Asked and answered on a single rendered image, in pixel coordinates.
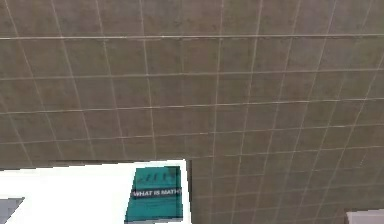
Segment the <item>teal book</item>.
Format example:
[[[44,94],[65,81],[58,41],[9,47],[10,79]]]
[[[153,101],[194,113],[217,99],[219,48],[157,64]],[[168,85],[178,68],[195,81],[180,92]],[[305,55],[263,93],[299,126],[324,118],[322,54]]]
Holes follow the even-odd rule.
[[[124,224],[159,224],[183,220],[179,166],[138,168]]]

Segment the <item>white table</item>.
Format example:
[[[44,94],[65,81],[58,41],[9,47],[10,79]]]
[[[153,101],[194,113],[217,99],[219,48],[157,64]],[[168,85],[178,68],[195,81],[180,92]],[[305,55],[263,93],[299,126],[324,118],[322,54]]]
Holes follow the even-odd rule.
[[[185,160],[0,171],[0,199],[24,201],[6,224],[124,224],[135,171],[179,166],[183,220],[192,224],[188,166]]]

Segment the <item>grey flat object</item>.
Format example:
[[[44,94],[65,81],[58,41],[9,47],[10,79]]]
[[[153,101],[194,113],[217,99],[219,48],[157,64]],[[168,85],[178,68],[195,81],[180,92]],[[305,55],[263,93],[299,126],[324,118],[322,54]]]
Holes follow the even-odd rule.
[[[0,199],[0,224],[6,224],[23,201],[24,197]]]

